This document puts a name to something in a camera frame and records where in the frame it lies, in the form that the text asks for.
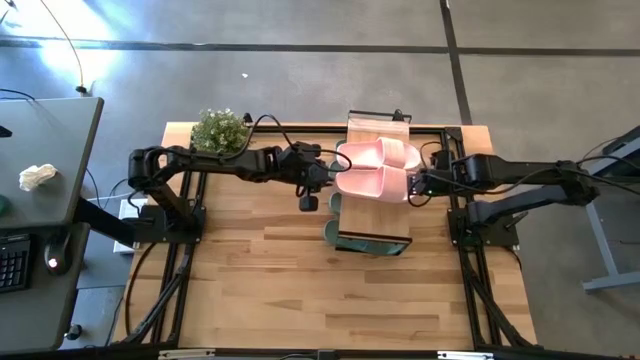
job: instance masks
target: concrete floor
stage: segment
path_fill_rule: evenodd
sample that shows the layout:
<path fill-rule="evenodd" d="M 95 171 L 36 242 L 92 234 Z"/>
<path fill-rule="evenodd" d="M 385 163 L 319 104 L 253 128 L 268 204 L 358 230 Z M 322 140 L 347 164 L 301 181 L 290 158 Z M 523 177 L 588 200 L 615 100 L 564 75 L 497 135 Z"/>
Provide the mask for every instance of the concrete floor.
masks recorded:
<path fill-rule="evenodd" d="M 59 37 L 39 2 L 15 0 L 0 40 Z M 72 38 L 163 43 L 446 46 L 437 0 L 49 0 Z M 450 0 L 459 46 L 640 48 L 634 0 Z M 417 123 L 460 124 L 447 54 L 80 50 L 85 83 L 106 106 L 90 169 L 101 194 L 126 175 L 133 148 L 158 144 L 167 121 L 227 108 L 283 121 L 344 121 L 349 109 L 401 108 Z M 513 160 L 577 159 L 638 125 L 638 57 L 477 56 L 460 59 L 474 124 L 490 127 Z M 62 42 L 0 48 L 0 85 L 37 98 L 74 97 L 72 52 Z M 92 197 L 89 183 L 87 196 Z M 118 193 L 127 192 L 123 187 Z M 109 211 L 117 213 L 117 202 Z M 551 206 L 518 225 L 524 279 L 541 345 L 640 353 L 640 286 L 586 295 L 605 274 L 583 209 Z M 122 286 L 130 259 L 92 235 L 79 287 Z M 615 246 L 638 270 L 640 247 Z M 121 291 L 95 290 L 115 308 Z M 76 321 L 95 302 L 78 299 Z M 112 314 L 104 314 L 111 319 Z M 109 321 L 87 318 L 95 345 Z"/>

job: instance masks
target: pink slipper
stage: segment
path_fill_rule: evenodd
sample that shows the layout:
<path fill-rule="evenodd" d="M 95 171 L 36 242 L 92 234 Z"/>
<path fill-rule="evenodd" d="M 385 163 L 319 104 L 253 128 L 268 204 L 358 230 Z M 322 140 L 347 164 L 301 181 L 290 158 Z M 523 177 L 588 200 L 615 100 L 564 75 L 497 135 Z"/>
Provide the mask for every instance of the pink slipper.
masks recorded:
<path fill-rule="evenodd" d="M 338 173 L 335 185 L 341 194 L 347 196 L 389 203 L 407 201 L 407 172 L 390 166 Z"/>
<path fill-rule="evenodd" d="M 337 151 L 351 159 L 353 169 L 377 169 L 387 165 L 410 170 L 420 166 L 421 162 L 418 149 L 386 137 L 379 137 L 376 141 L 342 144 Z M 337 156 L 337 159 L 341 166 L 349 166 L 342 156 Z"/>

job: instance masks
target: keyboard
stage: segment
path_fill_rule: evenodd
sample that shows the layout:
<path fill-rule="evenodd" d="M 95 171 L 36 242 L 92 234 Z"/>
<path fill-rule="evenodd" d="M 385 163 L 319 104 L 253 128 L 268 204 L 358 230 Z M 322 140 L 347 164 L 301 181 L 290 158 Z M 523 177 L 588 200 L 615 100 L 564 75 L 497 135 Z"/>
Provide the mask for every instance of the keyboard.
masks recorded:
<path fill-rule="evenodd" d="M 29 287 L 33 243 L 30 234 L 0 237 L 0 293 Z"/>

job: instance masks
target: wooden board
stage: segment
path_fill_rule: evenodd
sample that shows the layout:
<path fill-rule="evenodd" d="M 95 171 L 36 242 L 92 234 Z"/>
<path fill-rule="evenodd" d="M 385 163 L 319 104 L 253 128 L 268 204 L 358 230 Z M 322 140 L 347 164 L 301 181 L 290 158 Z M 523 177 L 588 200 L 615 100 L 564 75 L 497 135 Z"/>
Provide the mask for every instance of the wooden board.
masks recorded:
<path fill-rule="evenodd" d="M 169 123 L 163 146 L 188 143 L 192 125 Z M 462 130 L 468 153 L 493 151 L 486 127 Z M 326 148 L 344 138 L 290 136 Z M 413 137 L 414 145 L 435 140 Z M 283 145 L 278 134 L 257 134 L 255 140 L 253 147 Z M 425 154 L 437 147 L 427 147 Z M 177 192 L 180 181 L 172 180 L 171 185 Z M 209 175 L 204 200 L 208 219 L 194 258 L 181 347 L 471 348 L 460 263 L 446 227 L 448 198 L 435 198 L 410 211 L 413 244 L 407 251 L 397 257 L 375 257 L 336 252 L 325 243 L 322 227 L 332 218 L 329 194 L 320 194 L 317 212 L 301 213 L 291 186 Z M 157 298 L 166 249 L 157 245 L 141 267 L 132 293 L 132 327 Z M 140 254 L 136 252 L 134 264 Z M 497 303 L 522 335 L 535 342 L 513 255 L 488 248 L 487 261 Z M 485 312 L 481 306 L 478 309 L 485 324 Z M 123 314 L 114 339 L 124 337 Z M 488 338 L 486 325 L 483 332 Z"/>
<path fill-rule="evenodd" d="M 347 142 L 375 141 L 384 136 L 409 142 L 409 125 L 399 121 L 349 119 Z M 389 204 L 351 196 L 342 197 L 339 235 L 355 239 L 404 239 L 409 234 L 407 203 Z"/>

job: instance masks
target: green plant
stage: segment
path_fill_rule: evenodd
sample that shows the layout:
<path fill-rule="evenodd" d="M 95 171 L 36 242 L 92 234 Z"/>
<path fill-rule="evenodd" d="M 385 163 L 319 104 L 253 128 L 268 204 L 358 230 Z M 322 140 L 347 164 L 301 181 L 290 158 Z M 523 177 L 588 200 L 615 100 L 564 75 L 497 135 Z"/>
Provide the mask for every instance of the green plant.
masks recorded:
<path fill-rule="evenodd" d="M 230 109 L 224 112 L 211 109 L 200 111 L 200 122 L 191 131 L 196 149 L 221 154 L 242 149 L 248 135 L 249 128 Z"/>

